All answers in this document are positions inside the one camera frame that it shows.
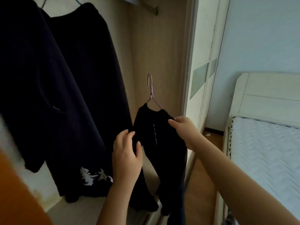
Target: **bed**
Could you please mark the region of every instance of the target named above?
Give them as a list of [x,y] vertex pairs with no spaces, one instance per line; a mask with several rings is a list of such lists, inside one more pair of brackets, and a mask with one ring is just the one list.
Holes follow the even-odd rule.
[[[243,73],[223,152],[300,220],[300,75]],[[214,225],[227,213],[217,193]]]

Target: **quilted mattress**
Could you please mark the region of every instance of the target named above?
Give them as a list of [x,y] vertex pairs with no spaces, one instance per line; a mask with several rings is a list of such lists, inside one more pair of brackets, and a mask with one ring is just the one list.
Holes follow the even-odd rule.
[[300,220],[300,129],[235,117],[230,156]]

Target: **hand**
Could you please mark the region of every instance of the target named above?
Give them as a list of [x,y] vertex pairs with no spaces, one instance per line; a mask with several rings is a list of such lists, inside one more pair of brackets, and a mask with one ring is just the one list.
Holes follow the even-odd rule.
[[188,117],[176,117],[175,121],[168,120],[169,124],[176,129],[176,132],[181,139],[185,141],[188,149],[192,150],[192,142],[201,136],[199,130],[194,126],[193,122]]
[[112,170],[115,185],[122,185],[129,190],[133,187],[140,175],[143,165],[143,150],[137,142],[137,155],[132,149],[132,137],[135,132],[124,130],[118,134],[113,144]]

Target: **left hand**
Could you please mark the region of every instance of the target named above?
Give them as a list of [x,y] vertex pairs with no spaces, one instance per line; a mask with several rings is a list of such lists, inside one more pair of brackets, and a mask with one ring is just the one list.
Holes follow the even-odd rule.
[[135,132],[124,130],[118,134],[113,144],[112,170],[114,185],[123,185],[131,191],[140,175],[143,165],[143,150],[137,142],[137,155],[132,149]]

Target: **wooden floor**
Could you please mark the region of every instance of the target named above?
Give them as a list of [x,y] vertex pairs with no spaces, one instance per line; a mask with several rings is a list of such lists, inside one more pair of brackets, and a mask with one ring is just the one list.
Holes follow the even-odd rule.
[[[223,136],[210,132],[205,132],[204,136],[222,150]],[[213,224],[216,194],[214,184],[197,159],[185,192],[186,225]]]

